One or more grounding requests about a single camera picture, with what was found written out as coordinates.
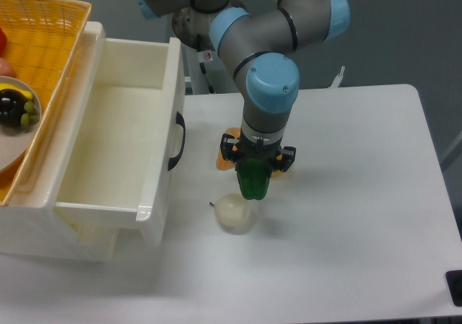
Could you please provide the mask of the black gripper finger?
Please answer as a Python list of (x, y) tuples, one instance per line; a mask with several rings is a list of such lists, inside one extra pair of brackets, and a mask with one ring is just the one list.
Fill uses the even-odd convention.
[(236, 139), (233, 135), (224, 133), (220, 141), (219, 148), (222, 153), (222, 158), (225, 161), (237, 162), (240, 157), (240, 152), (237, 147), (239, 139)]
[(278, 148), (276, 154), (269, 158), (272, 172), (286, 172), (295, 163), (297, 149), (294, 146)]

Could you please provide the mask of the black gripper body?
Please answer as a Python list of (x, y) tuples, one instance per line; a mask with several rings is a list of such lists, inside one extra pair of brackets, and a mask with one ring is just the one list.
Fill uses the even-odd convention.
[(244, 133), (240, 134), (237, 143), (237, 163), (254, 159), (273, 164), (281, 154), (280, 144), (265, 144), (262, 140), (249, 139)]

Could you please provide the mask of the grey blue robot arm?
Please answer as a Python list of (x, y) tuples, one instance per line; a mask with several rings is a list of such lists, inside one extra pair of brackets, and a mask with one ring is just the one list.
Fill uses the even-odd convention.
[(137, 0), (147, 18), (188, 10), (190, 31), (208, 37), (244, 98), (240, 137), (224, 136), (222, 157), (243, 170), (251, 161), (266, 176), (284, 172), (296, 150), (281, 140), (300, 86), (289, 54), (345, 32), (347, 0), (276, 0), (276, 9), (257, 17), (231, 0)]

